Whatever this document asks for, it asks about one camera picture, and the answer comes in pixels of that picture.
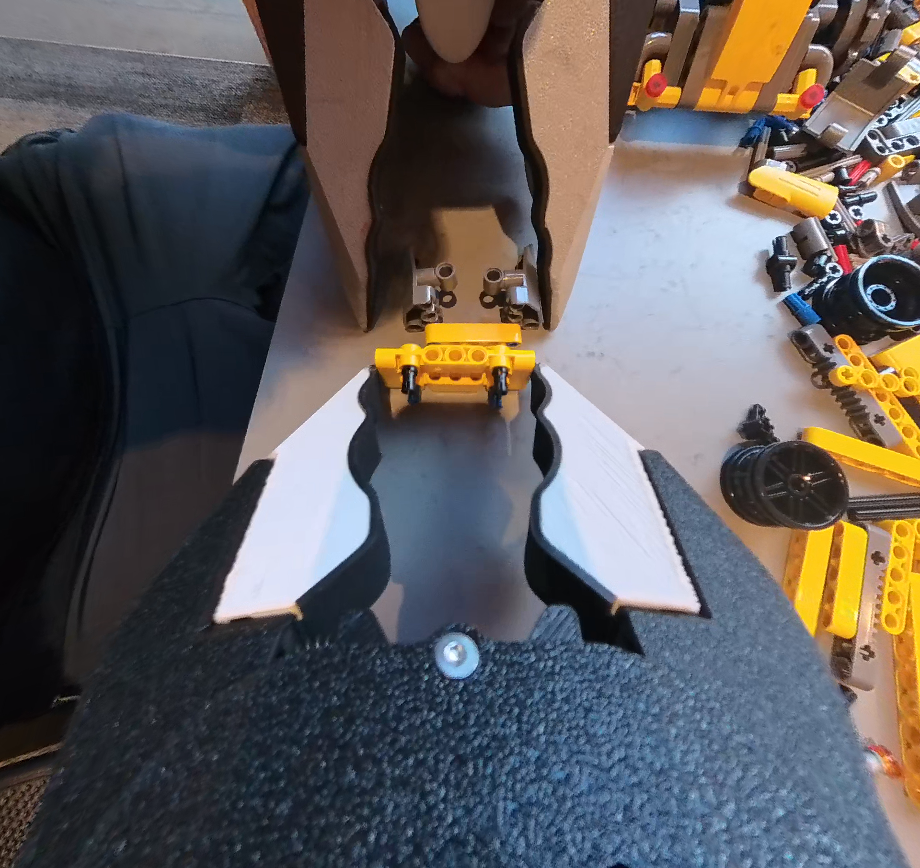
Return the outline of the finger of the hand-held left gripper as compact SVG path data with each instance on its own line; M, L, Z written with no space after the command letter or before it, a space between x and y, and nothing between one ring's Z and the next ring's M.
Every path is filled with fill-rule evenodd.
M569 302L609 167L611 0L543 0L511 52L543 324Z
M380 290L380 172L404 58L382 0L304 0L305 160L362 331Z

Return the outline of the yellow black brick vehicle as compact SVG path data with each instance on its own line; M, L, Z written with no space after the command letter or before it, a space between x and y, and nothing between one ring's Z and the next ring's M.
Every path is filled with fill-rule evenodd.
M834 69L818 0L657 0L629 105L799 119Z

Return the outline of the grey desk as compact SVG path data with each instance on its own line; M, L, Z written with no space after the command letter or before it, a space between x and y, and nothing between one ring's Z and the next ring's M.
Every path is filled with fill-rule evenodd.
M387 176L386 240L458 271L449 319L483 319L488 266L535 241L510 108L449 100L408 79ZM645 448L660 452L781 582L789 533L743 522L719 468L758 402L783 439L848 431L788 339L796 326L765 276L770 242L793 223L739 192L742 118L630 115L615 145L558 329L526 333L556 371ZM545 604L523 569L533 457L529 395L517 414L425 402L378 428L374 474L392 578L374 607L388 638L416 643L449 624L529 637Z

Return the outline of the person's left hand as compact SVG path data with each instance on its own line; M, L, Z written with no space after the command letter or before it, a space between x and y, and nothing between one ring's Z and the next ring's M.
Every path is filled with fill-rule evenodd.
M517 18L495 12L476 50L466 60L438 56L415 19L402 33L402 44L421 77L441 94L487 107L512 105L508 56Z

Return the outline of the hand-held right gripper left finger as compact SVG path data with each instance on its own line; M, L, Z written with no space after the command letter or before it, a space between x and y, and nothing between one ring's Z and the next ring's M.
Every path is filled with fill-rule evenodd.
M361 369L276 448L214 622L298 610L303 625L337 625L382 595L390 551L372 486L381 395L376 371Z

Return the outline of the grey brick bucket assembly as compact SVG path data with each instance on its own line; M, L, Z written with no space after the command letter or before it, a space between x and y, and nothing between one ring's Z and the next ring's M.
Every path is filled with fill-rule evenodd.
M410 297L403 324L408 333L423 333L429 344L449 342L520 345L524 330L542 324L532 246L523 249L512 269L490 267L478 297L485 310L496 310L498 322L444 322L444 311L456 304L456 269L449 262L421 267L410 259Z

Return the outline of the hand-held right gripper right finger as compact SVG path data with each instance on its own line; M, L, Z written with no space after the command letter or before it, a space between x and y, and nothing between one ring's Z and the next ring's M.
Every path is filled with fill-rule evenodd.
M531 376L535 489L528 551L607 609L699 614L699 598L642 461L643 447L555 370Z

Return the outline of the pile of loose brick pieces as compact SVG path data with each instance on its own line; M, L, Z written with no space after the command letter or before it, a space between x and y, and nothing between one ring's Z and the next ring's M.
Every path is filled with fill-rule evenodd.
M799 327L790 340L830 391L856 437L818 427L804 442L845 466L914 488L851 497L846 521L796 536L785 589L806 627L833 637L830 663L845 690L875 687L877 638L892 637L904 785L918 804L918 330L857 345L833 335L813 295L885 254L918 265L918 21L880 57L857 53L811 114L761 115L743 135L745 188L801 216L788 232L798 255L781 302Z

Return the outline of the small orange white piece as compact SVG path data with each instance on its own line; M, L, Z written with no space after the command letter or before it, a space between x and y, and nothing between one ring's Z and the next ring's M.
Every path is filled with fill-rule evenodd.
M880 744L865 743L864 759L869 772L903 784L903 767L891 749Z

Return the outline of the black spoked wheel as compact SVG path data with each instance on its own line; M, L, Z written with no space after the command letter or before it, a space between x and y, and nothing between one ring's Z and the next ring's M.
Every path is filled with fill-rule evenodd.
M840 464L801 440L739 445L722 463L719 484L730 509L761 527L825 529L845 517L849 502Z

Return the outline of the small black connector piece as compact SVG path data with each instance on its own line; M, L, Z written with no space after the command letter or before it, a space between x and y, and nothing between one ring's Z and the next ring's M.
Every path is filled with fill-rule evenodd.
M737 426L737 433L742 442L750 445L771 446L780 442L765 406L760 403L754 403L749 407L742 422Z
M798 255L792 253L788 235L776 236L765 260L765 271L775 293L785 293L791 290L791 276L797 264Z

